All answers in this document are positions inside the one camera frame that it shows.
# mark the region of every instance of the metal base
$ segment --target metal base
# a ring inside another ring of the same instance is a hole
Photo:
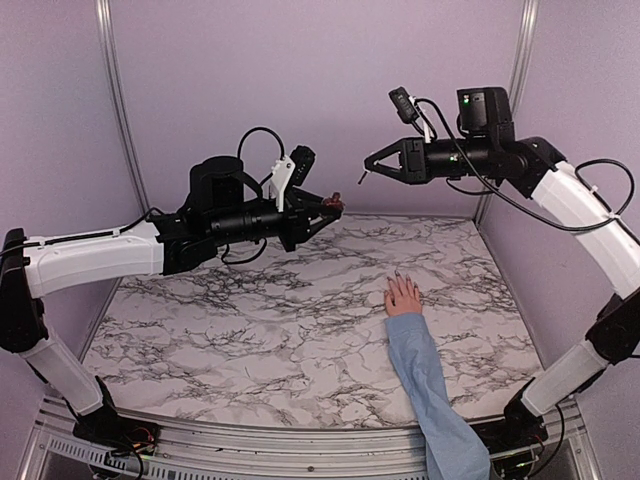
[[[573,477],[566,478],[599,480],[593,451],[575,402],[566,402],[563,412],[566,418],[565,448],[571,451],[571,455],[565,457],[573,463],[563,467],[563,471],[577,472]],[[417,427],[371,430],[257,428],[179,420],[130,411],[119,413],[160,426],[156,452],[153,456],[142,456],[145,479],[427,479],[424,437]],[[73,425],[74,419],[62,400],[53,397],[44,399],[23,459],[19,476],[21,480],[52,478],[46,472],[46,465],[51,462],[52,456],[113,472],[127,472],[127,475],[136,477],[139,467],[135,458],[110,458],[107,455],[108,448],[75,438],[72,434]],[[550,445],[547,448],[549,451],[557,443],[560,434],[558,414],[545,416],[545,426],[549,433],[549,439],[545,442]],[[492,455],[492,460],[498,464],[500,460],[530,450],[529,447],[523,447],[496,453]]]

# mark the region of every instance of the lavender wall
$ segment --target lavender wall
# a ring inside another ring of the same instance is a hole
[[[518,114],[520,137],[541,135],[574,164],[607,156],[640,179],[640,3],[541,2],[531,70]],[[623,175],[602,168],[588,178],[620,204]],[[624,216],[640,229],[640,204]],[[483,228],[517,297],[542,359],[549,365],[579,341],[611,289],[565,233],[495,201]],[[640,364],[612,367],[580,395],[604,478],[640,476]]]
[[[235,153],[267,125],[288,149],[318,154],[305,188],[343,193],[351,212],[473,214],[443,182],[408,188],[369,176],[362,161],[402,136],[387,92],[404,85],[455,120],[455,89],[507,85],[521,2],[271,0],[114,2],[118,55],[151,201],[181,205],[189,168]],[[256,135],[246,170],[262,178],[277,154]]]
[[[104,228],[136,214],[110,107],[93,2],[0,2],[0,232]],[[46,300],[47,323],[78,352],[108,284]],[[0,471],[15,478],[42,397],[0,351]]]

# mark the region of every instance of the light blue shirt sleeve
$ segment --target light blue shirt sleeve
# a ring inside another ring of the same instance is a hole
[[[440,356],[422,315],[388,318],[389,355],[425,436],[429,480],[488,480],[489,452],[453,411]]]

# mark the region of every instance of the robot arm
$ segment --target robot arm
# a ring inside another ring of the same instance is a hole
[[[409,96],[404,88],[392,91],[390,96],[405,123],[418,117],[421,101],[434,105]],[[487,180],[494,180],[498,186],[506,180],[551,213],[559,222],[556,226],[574,235],[615,292],[585,339],[528,383],[505,407],[501,438],[517,445],[532,431],[539,432],[544,413],[591,385],[609,364],[629,358],[640,343],[640,245],[549,142],[539,137],[515,140],[504,89],[459,90],[458,105],[458,127],[464,138],[454,138],[434,105],[450,139],[430,143],[422,138],[401,139],[368,157],[365,175],[376,172],[410,185],[467,175],[477,176],[485,185]],[[396,154],[398,167],[380,163]],[[575,228],[592,225],[600,227]]]
[[[308,147],[298,147],[279,159],[271,176],[274,198],[263,198],[240,159],[213,157],[191,169],[189,196],[176,213],[66,237],[26,239],[22,229],[10,231],[0,258],[0,348],[24,358],[62,394],[78,418],[77,436],[121,445],[140,422],[117,414],[105,385],[45,325],[42,298],[126,275],[189,271],[238,242],[277,236],[286,251],[295,250],[342,215],[339,194],[323,200],[298,188],[314,158]],[[245,186],[254,199],[244,200]]]

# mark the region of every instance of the marble table surface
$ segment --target marble table surface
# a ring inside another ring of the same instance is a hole
[[[382,307],[396,269],[423,292],[454,409],[500,413],[541,366],[468,220],[346,216],[293,253],[274,239],[247,265],[214,259],[127,278],[84,363],[133,410],[260,426],[410,425]]]

